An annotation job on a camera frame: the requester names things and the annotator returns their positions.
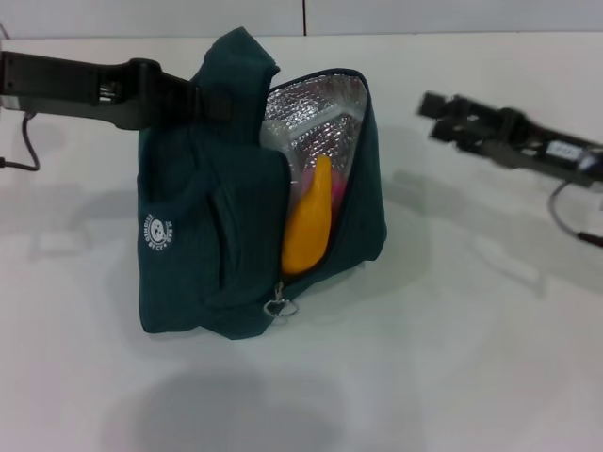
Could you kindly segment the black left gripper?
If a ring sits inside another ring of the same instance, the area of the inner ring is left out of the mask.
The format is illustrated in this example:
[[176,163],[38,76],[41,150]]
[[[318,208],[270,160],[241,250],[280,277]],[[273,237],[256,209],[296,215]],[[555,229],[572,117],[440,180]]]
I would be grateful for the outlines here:
[[160,123],[230,121],[232,97],[163,73],[159,101],[151,61],[92,64],[23,53],[2,53],[2,107],[109,122],[123,130]]

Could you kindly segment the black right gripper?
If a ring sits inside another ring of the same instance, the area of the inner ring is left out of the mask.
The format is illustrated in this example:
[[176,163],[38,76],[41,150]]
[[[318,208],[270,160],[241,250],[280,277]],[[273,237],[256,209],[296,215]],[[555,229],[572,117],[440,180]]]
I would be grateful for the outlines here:
[[460,151],[479,151],[489,140],[489,157],[500,166],[533,170],[569,182],[602,180],[602,145],[546,128],[511,108],[497,110],[460,95],[427,91],[416,110],[437,121],[430,138],[453,143]]

